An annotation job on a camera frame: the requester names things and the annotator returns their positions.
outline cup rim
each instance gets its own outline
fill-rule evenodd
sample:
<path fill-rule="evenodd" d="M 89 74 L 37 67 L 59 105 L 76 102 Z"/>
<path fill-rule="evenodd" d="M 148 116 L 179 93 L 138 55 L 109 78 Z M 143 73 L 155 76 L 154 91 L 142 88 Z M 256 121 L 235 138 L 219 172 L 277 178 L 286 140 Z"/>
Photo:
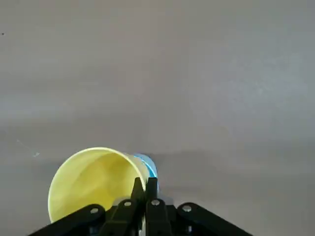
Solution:
<path fill-rule="evenodd" d="M 142 175 L 141 175 L 141 172 L 140 170 L 138 169 L 138 167 L 135 165 L 135 163 L 132 162 L 132 160 L 128 157 L 128 154 L 124 154 L 120 151 L 117 151 L 115 149 L 111 149 L 111 148 L 108 148 L 108 147 L 90 147 L 90 148 L 87 148 L 87 149 L 84 149 L 84 150 L 81 150 L 81 151 L 78 151 L 76 152 L 75 154 L 73 154 L 72 156 L 70 156 L 67 160 L 65 160 L 61 166 L 59 166 L 59 168 L 57 169 L 56 173 L 54 174 L 54 177 L 49 185 L 49 191 L 48 191 L 48 215 L 49 215 L 49 220 L 51 223 L 55 222 L 55 220 L 52 219 L 52 215 L 51 215 L 51 212 L 50 212 L 50 209 L 51 209 L 51 205 L 50 205 L 50 199 L 51 199 L 51 191 L 52 191 L 52 185 L 53 183 L 56 181 L 56 176 L 58 175 L 58 173 L 61 171 L 61 169 L 63 168 L 63 166 L 69 162 L 70 160 L 74 159 L 75 157 L 77 157 L 78 155 L 84 153 L 84 152 L 88 152 L 88 151 L 94 151 L 94 150 L 101 150 L 101 151 L 109 151 L 109 152 L 112 152 L 112 153 L 115 153 L 121 157 L 123 157 L 124 159 L 126 159 L 133 167 L 134 169 L 136 170 L 137 174 L 139 175 L 140 177 L 140 180 L 141 180 L 141 183 L 142 183 L 142 187 L 143 189 L 145 190 L 145 187 L 146 187 L 146 183 L 145 183 L 145 180 L 143 179 Z"/>

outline yellow cup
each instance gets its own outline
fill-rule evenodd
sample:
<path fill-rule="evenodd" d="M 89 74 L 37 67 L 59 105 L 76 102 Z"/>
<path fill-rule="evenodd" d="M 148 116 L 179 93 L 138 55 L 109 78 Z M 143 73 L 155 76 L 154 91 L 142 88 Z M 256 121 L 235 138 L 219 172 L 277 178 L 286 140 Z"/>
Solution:
<path fill-rule="evenodd" d="M 94 147 L 68 158 L 57 170 L 48 194 L 48 213 L 55 222 L 89 204 L 108 210 L 115 199 L 130 196 L 134 179 L 145 190 L 149 171 L 141 159 Z"/>

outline black metal bracket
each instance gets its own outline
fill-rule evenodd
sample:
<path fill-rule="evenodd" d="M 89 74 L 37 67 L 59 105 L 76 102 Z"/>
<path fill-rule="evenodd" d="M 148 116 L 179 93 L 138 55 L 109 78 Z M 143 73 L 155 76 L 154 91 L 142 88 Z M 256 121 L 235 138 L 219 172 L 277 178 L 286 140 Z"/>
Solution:
<path fill-rule="evenodd" d="M 178 208 L 158 197 L 158 180 L 146 191 L 136 178 L 129 199 L 109 210 L 88 205 L 29 236 L 138 236 L 145 219 L 146 236 L 251 236 L 195 203 Z"/>

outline gray table surface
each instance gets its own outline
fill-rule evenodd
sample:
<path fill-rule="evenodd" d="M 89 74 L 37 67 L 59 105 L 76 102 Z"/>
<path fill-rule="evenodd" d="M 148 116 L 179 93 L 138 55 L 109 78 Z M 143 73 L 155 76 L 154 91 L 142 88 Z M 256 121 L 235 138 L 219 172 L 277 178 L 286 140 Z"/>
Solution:
<path fill-rule="evenodd" d="M 0 0 L 0 231 L 49 222 L 58 166 L 151 154 L 162 193 L 314 235 L 310 0 Z"/>

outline metal screw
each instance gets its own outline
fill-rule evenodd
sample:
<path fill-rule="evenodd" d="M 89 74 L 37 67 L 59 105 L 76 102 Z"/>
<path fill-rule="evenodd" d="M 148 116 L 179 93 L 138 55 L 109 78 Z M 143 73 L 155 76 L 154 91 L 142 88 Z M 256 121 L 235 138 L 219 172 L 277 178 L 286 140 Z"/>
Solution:
<path fill-rule="evenodd" d="M 90 211 L 91 214 L 98 213 L 98 208 L 92 208 Z"/>
<path fill-rule="evenodd" d="M 152 200 L 151 204 L 154 205 L 154 206 L 157 206 L 157 205 L 159 205 L 159 200 L 158 199 L 154 199 L 154 200 Z"/>
<path fill-rule="evenodd" d="M 131 202 L 125 202 L 125 203 L 124 203 L 124 206 L 126 206 L 126 207 L 131 206 Z"/>
<path fill-rule="evenodd" d="M 184 212 L 190 212 L 191 211 L 191 206 L 188 206 L 188 205 L 183 206 L 183 211 Z"/>

